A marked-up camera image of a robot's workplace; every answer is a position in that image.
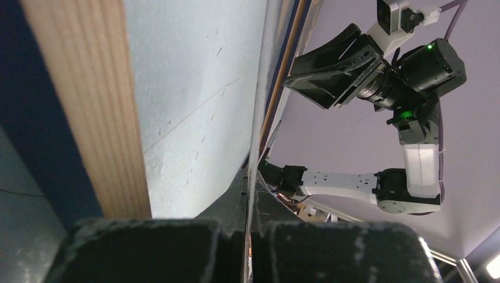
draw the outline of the green led light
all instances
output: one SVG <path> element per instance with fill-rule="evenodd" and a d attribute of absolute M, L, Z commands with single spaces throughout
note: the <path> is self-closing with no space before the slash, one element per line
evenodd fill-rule
<path fill-rule="evenodd" d="M 413 116 L 413 112 L 412 112 L 411 110 L 409 110 L 409 111 L 405 111 L 405 112 L 402 112 L 402 113 L 399 115 L 399 117 L 400 117 L 401 119 L 403 119 L 403 120 L 408 119 L 408 118 L 410 118 L 411 116 Z"/>

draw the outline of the cable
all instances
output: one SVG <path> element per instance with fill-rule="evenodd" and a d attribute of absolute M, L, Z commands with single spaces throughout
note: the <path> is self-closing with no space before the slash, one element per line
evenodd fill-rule
<path fill-rule="evenodd" d="M 298 202 L 295 202 L 295 203 L 294 203 L 294 202 L 289 202 L 289 201 L 285 200 L 285 199 L 284 199 L 284 198 L 282 198 L 280 195 L 276 195 L 276 196 L 278 197 L 278 199 L 279 199 L 282 203 L 284 203 L 284 204 L 286 204 L 286 205 L 290 205 L 290 206 L 297 206 L 297 205 L 299 205 L 299 204 L 301 204 L 301 203 L 305 202 L 307 199 L 309 199 L 309 198 L 310 198 L 310 197 L 312 197 L 313 195 L 306 196 L 305 198 L 303 198 L 303 199 L 301 199 L 301 200 L 299 200 Z"/>
<path fill-rule="evenodd" d="M 32 193 L 18 193 L 18 192 L 12 192 L 10 190 L 3 190 L 3 189 L 0 189 L 0 192 L 8 193 L 10 195 L 17 195 L 17 196 L 33 196 L 35 198 L 44 198 L 45 197 L 44 195 L 35 195 Z"/>
<path fill-rule="evenodd" d="M 453 15 L 452 21 L 450 22 L 448 29 L 446 30 L 445 34 L 445 40 L 449 40 L 452 31 L 456 25 L 456 22 L 458 21 L 458 18 L 463 12 L 463 9 L 465 9 L 465 5 L 469 2 L 469 0 L 454 0 L 446 5 L 441 6 L 441 13 L 446 12 L 447 10 L 459 5 L 458 9 L 456 10 L 455 14 Z M 444 149 L 444 140 L 443 140 L 443 115 L 441 112 L 441 101 L 437 103 L 437 112 L 438 112 L 438 123 L 439 123 L 439 132 L 438 132 L 438 137 L 439 137 L 439 153 L 438 153 L 438 159 L 439 159 L 439 172 L 438 172 L 438 183 L 439 183 L 439 189 L 441 191 L 441 202 L 444 201 L 445 199 L 445 184 L 443 183 L 443 168 L 445 165 L 445 160 L 443 156 L 443 149 Z"/>
<path fill-rule="evenodd" d="M 446 34 L 445 34 L 446 40 L 449 40 L 450 35 L 452 34 L 452 31 L 453 31 L 453 28 L 455 27 L 455 24 L 458 21 L 458 18 L 462 14 L 463 9 L 465 9 L 465 5 L 467 5 L 467 2 L 469 2 L 469 0 L 463 0 L 463 2 L 460 4 L 460 6 L 458 6 L 458 9 L 456 10 L 455 14 L 453 15 L 453 19 L 450 22 L 448 29 L 446 30 Z"/>
<path fill-rule="evenodd" d="M 451 8 L 455 7 L 455 6 L 458 6 L 462 3 L 464 3 L 465 0 L 454 0 L 448 4 L 444 4 L 443 6 L 440 7 L 441 9 L 441 13 L 444 13 L 448 10 L 450 10 Z"/>

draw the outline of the wooden beam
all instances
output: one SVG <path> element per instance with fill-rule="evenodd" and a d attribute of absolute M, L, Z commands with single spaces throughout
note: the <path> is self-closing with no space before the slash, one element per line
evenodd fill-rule
<path fill-rule="evenodd" d="M 104 216 L 150 218 L 123 2 L 21 4 Z"/>

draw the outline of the light fixture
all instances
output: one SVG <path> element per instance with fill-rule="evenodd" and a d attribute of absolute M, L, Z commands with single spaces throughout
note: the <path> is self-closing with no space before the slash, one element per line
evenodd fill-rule
<path fill-rule="evenodd" d="M 488 263 L 486 270 L 493 279 L 500 278 L 500 255 Z"/>

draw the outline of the white wall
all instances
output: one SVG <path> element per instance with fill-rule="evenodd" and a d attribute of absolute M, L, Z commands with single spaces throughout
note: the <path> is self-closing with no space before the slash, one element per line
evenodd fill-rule
<path fill-rule="evenodd" d="M 191 218 L 248 153 L 266 0 L 125 7 L 153 217 Z"/>

